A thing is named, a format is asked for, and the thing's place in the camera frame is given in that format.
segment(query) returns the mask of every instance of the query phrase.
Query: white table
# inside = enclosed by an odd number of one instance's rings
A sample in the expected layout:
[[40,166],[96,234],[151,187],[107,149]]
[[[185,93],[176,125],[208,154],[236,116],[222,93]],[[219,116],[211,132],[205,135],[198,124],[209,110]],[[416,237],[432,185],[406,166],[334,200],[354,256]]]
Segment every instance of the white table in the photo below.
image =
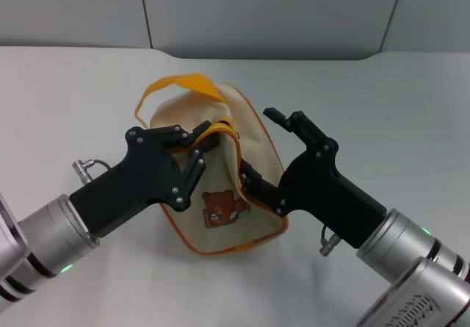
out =
[[[0,48],[0,191],[17,219],[81,186],[75,159],[119,162],[145,87],[196,71],[237,86],[259,112],[303,110],[339,142],[346,177],[470,258],[470,54],[282,62]],[[288,165],[301,142],[266,126]],[[345,243],[320,256],[320,223],[301,211],[289,217],[282,237],[208,258],[186,248],[152,206],[4,312],[0,325],[352,326],[387,283]]]

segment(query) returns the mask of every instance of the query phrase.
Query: bear print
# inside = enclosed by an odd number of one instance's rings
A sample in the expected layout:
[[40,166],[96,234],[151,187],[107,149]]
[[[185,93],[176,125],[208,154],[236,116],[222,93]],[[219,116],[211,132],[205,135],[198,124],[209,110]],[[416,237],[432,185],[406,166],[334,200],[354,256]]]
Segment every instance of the bear print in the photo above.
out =
[[234,191],[203,193],[206,208],[203,210],[206,228],[226,226],[243,218],[250,211],[250,205],[243,198],[234,199]]

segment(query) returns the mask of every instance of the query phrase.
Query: beige tote bag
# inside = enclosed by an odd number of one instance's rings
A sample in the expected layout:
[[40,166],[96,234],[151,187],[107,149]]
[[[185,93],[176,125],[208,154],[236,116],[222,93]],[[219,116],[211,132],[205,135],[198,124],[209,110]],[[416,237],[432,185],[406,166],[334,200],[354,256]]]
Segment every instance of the beige tote bag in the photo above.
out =
[[[281,218],[267,206],[242,192],[242,158],[272,184],[283,173],[281,161],[267,130],[250,102],[234,87],[214,85],[200,73],[168,76],[154,82],[144,92],[135,116],[145,99],[157,90],[178,85],[188,91],[159,105],[150,128],[180,125],[193,130],[204,121],[209,127],[196,141],[218,132],[220,145],[204,154],[206,171],[191,196],[191,206],[175,212],[162,206],[173,227],[186,245],[203,255],[242,251],[266,242],[287,230],[287,217]],[[186,154],[173,154],[181,167]]]

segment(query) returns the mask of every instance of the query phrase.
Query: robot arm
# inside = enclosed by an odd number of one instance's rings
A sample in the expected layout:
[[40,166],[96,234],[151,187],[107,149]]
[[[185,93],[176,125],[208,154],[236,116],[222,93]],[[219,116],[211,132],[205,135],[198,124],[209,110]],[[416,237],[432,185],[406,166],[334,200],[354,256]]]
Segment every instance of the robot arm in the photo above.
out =
[[335,165],[338,143],[302,112],[286,118],[269,108],[264,114],[295,133],[306,151],[292,161],[277,186],[243,162],[243,190],[280,216],[296,209],[311,213],[334,233],[329,240],[322,238],[323,256],[344,240],[391,283],[356,326],[470,326],[469,264],[402,213],[393,209],[387,214],[344,178]]
[[[92,180],[87,168],[93,162],[75,162],[84,186],[20,223],[0,197],[0,312],[66,270],[99,246],[99,238],[151,204],[187,209],[206,169],[203,152],[219,144],[214,134],[194,145],[210,126],[207,121],[192,133],[178,125],[128,130],[128,151],[121,163]],[[169,148],[188,152],[182,171]]]
[[[338,143],[321,132],[302,112],[285,118],[276,109],[264,114],[306,145],[279,184],[262,179],[242,161],[243,191],[277,215],[296,209],[310,212],[333,236],[322,238],[327,256],[341,240],[392,285],[356,324],[357,327],[470,326],[470,270],[461,256],[397,210],[386,208],[344,178],[335,166]],[[217,146],[210,137],[189,148],[209,122],[189,134],[180,126],[126,133],[124,160],[92,180],[91,163],[76,162],[83,188],[62,195],[19,225],[0,198],[0,311],[33,293],[99,245],[147,206],[190,205],[205,163],[204,151]],[[181,172],[168,148],[189,148]]]

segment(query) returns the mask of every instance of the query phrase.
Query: ventilation grille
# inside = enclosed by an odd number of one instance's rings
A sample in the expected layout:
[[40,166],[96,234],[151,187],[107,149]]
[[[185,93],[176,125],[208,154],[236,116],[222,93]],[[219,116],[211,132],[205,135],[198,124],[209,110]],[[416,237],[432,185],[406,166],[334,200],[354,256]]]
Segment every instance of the ventilation grille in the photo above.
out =
[[427,296],[413,295],[405,305],[392,316],[384,327],[420,327],[434,314],[433,303]]

